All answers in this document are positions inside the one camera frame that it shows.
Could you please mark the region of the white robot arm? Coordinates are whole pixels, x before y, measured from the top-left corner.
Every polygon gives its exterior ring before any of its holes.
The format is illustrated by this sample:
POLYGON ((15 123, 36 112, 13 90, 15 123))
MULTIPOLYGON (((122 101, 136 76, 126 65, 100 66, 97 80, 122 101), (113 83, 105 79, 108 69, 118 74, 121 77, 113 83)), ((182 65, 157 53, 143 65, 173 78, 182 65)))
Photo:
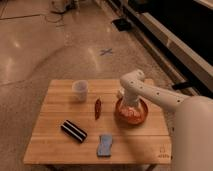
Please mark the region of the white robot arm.
POLYGON ((124 102, 135 106, 138 97, 174 114, 171 171, 213 171, 213 99, 188 96, 145 83, 136 69, 120 77, 124 102))

